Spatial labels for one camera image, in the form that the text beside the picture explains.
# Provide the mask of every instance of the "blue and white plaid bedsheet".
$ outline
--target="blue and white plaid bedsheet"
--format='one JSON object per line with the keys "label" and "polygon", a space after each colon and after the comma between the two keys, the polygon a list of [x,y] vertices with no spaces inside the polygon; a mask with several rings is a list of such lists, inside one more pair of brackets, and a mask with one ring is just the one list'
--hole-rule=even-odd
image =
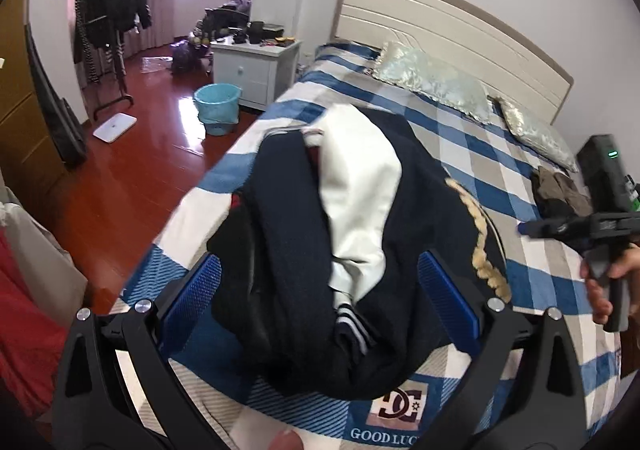
{"label": "blue and white plaid bedsheet", "polygon": [[[310,123],[335,102],[402,114],[432,156],[482,203],[506,249],[513,305],[527,312],[558,306],[565,314],[582,369],[587,424],[597,430],[610,411],[620,373],[620,340],[591,321],[578,255],[554,240],[516,234],[521,221],[538,218],[529,180],[547,160],[516,142],[496,113],[479,123],[425,96],[364,74],[377,53],[362,46],[327,45],[305,75],[238,139],[222,160],[174,210],[164,230],[127,283],[114,311],[156,297],[185,275],[225,219],[231,192],[247,178],[265,133]],[[479,428],[498,418],[520,358],[512,351],[502,381]],[[419,436],[451,395],[469,363],[453,346],[434,351],[399,390],[375,401],[339,401],[308,394],[284,398],[246,370],[236,338],[207,309],[172,367],[203,416],[223,439],[241,450],[266,449],[276,432],[295,428],[306,450],[359,447],[405,448]],[[409,409],[402,414],[404,405]],[[140,416],[162,432],[148,403]]]}

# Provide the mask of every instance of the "gold embroidery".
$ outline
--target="gold embroidery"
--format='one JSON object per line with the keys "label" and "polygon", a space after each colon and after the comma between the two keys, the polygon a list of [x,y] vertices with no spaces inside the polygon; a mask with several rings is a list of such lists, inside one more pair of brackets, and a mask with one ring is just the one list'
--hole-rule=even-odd
{"label": "gold embroidery", "polygon": [[486,245],[487,236],[487,219],[484,216],[480,203],[454,179],[447,177],[445,182],[447,183],[447,186],[458,192],[460,200],[464,203],[466,209],[474,218],[474,223],[478,229],[478,241],[476,242],[476,247],[471,257],[471,264],[476,269],[478,278],[486,280],[489,287],[495,291],[496,296],[505,302],[510,302],[511,288],[509,287],[509,283],[502,276],[500,271],[497,268],[494,268],[491,262],[486,258],[484,247]]}

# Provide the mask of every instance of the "silver pillow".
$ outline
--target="silver pillow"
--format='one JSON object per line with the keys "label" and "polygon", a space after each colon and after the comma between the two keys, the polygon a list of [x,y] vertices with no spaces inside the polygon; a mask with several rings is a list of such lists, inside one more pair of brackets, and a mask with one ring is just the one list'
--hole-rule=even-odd
{"label": "silver pillow", "polygon": [[373,77],[425,94],[437,102],[489,123],[493,112],[482,84],[422,49],[386,42],[373,67]]}
{"label": "silver pillow", "polygon": [[557,130],[515,102],[500,98],[500,107],[511,134],[521,143],[558,165],[578,172],[574,155]]}

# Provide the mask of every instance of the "metal bolt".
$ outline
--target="metal bolt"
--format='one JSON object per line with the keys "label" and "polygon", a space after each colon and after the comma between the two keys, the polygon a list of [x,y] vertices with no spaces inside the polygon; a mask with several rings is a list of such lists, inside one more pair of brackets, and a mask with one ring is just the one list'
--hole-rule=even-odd
{"label": "metal bolt", "polygon": [[499,313],[504,309],[504,302],[495,296],[486,301],[487,306],[491,311]]}
{"label": "metal bolt", "polygon": [[76,313],[76,318],[82,322],[89,318],[89,316],[91,316],[91,310],[88,307],[83,307]]}
{"label": "metal bolt", "polygon": [[559,320],[562,318],[562,311],[560,311],[557,307],[550,307],[546,310],[546,314],[551,316],[554,320]]}
{"label": "metal bolt", "polygon": [[142,300],[138,300],[133,307],[138,313],[146,313],[151,309],[151,300],[143,298]]}

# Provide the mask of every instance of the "white nightstand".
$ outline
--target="white nightstand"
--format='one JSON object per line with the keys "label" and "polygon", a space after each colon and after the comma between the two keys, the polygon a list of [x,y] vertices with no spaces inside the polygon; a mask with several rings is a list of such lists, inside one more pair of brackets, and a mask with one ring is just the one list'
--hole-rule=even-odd
{"label": "white nightstand", "polygon": [[240,87],[240,105],[265,110],[293,84],[301,43],[287,47],[234,44],[231,36],[212,42],[213,81]]}

